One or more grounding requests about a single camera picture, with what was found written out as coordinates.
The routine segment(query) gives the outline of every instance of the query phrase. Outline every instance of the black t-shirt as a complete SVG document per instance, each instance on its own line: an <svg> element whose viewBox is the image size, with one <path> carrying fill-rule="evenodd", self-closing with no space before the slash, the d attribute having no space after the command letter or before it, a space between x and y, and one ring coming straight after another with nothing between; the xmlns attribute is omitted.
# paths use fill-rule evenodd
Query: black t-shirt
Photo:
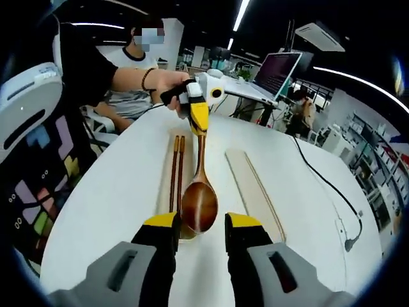
<svg viewBox="0 0 409 307"><path fill-rule="evenodd" d="M23 42L15 53L13 75L40 63L54 62L52 39L57 31L51 16ZM103 100L117 69L75 26L61 24L59 32L61 99L53 113L0 164L0 203L7 229L15 247L38 264L66 199L96 159L79 108L96 106Z"/></svg>

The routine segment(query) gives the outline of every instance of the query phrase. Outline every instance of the hand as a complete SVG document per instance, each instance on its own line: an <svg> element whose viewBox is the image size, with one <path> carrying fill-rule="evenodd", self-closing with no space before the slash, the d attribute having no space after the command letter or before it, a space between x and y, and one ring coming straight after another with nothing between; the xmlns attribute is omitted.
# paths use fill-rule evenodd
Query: hand
<svg viewBox="0 0 409 307"><path fill-rule="evenodd" d="M119 130L120 133L124 132L131 124L133 123L132 120L127 118L122 118L120 121L115 123L115 127Z"/></svg>
<svg viewBox="0 0 409 307"><path fill-rule="evenodd" d="M147 76L145 84L147 84L147 82L155 83L155 88L160 95L163 92L171 90L175 86L183 83L183 81L186 81L188 79L190 79L190 75L186 72L173 72L170 70L155 69ZM183 118L180 113L180 103L176 96L172 98L171 103L168 104L167 107L170 110L176 110L179 117Z"/></svg>

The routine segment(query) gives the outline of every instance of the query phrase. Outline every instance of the chopsticks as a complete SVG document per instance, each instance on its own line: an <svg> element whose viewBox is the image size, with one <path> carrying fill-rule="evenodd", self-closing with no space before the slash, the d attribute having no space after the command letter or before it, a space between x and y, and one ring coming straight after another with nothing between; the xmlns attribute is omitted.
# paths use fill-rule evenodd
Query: chopsticks
<svg viewBox="0 0 409 307"><path fill-rule="evenodd" d="M185 137L176 136L173 144L173 160L172 160L172 174L171 174L171 190L169 192L169 212L172 212L174 203L174 184L176 181L176 161L179 155L178 165L178 184L176 195L176 209L180 212L181 209L181 184L183 176L183 157L185 155Z"/></svg>

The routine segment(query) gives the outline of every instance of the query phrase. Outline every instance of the laptop screen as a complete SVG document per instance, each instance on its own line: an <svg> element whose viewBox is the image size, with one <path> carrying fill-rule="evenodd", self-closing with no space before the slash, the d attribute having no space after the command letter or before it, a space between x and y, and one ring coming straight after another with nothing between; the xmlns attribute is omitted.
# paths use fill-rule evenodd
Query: laptop screen
<svg viewBox="0 0 409 307"><path fill-rule="evenodd" d="M268 54L264 60L254 84L277 96L288 77L297 65L301 53Z"/></svg>

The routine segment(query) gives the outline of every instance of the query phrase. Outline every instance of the air conditioner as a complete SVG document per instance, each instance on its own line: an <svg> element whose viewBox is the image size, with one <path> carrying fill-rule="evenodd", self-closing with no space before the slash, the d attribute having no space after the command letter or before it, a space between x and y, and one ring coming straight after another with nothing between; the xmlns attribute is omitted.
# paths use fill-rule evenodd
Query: air conditioner
<svg viewBox="0 0 409 307"><path fill-rule="evenodd" d="M295 30L295 34L312 43L322 51L345 52L339 43L340 39L325 27L321 22L306 24Z"/></svg>

